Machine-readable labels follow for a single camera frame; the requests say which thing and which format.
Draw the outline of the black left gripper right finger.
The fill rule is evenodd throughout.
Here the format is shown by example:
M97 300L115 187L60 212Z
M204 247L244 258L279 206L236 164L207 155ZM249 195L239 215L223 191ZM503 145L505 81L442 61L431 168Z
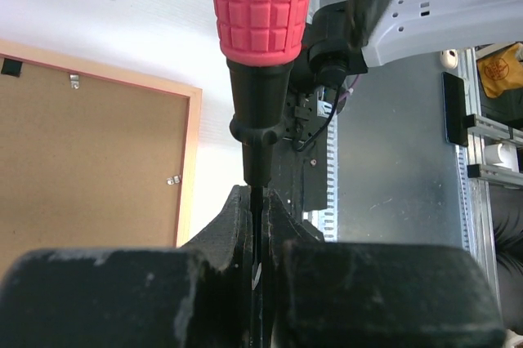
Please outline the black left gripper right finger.
M318 240L264 196L264 347L500 347L506 329L461 248Z

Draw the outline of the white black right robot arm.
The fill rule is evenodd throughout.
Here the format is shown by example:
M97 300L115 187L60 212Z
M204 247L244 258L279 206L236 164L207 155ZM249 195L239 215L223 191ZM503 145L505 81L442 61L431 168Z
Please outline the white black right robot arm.
M286 86L309 67L344 79L419 54L508 42L522 35L522 0L345 0L309 13L311 0L213 0L234 87Z

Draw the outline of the pink picture frame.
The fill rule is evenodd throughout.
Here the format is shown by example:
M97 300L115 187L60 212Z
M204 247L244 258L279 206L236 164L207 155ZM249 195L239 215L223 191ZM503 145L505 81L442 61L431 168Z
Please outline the pink picture frame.
M202 92L1 43L1 268L28 251L190 237Z

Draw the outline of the red handled screwdriver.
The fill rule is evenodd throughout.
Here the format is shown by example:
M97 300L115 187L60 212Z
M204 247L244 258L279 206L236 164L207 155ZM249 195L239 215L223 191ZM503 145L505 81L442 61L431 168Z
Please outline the red handled screwdriver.
M244 181L251 191L253 288L262 283L263 191L274 146L284 133L285 98L302 50L309 1L213 0L234 102L230 133L242 145Z

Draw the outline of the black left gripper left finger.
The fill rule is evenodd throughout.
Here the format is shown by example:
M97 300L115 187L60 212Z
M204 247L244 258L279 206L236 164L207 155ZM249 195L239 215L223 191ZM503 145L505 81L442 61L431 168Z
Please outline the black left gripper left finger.
M247 347L249 189L180 248L45 248L1 282L4 347Z

